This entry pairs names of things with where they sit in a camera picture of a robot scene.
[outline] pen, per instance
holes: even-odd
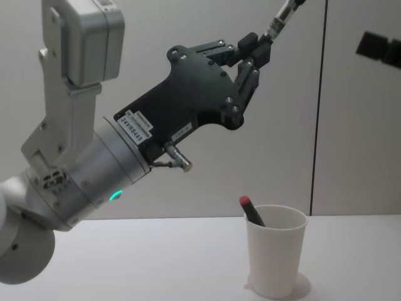
[[[256,211],[249,196],[241,196],[239,199],[239,203],[241,204],[243,210],[245,211],[248,221],[257,224],[259,226],[265,227],[261,216]]]

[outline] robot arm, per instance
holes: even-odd
[[[170,75],[93,131],[101,82],[118,76],[124,20],[111,0],[42,0],[46,117],[24,143],[30,167],[0,183],[0,282],[31,280],[69,231],[153,167],[191,162],[175,146],[205,124],[229,130],[259,84],[273,41],[305,0],[287,0],[262,37],[167,52]],[[221,66],[238,65],[232,82]],[[168,153],[171,162],[157,162]]]

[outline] white table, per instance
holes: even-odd
[[[85,221],[56,235],[39,277],[0,285],[0,300],[265,300],[247,288],[247,261],[242,218]],[[302,300],[401,300],[401,216],[310,218],[300,271]]]

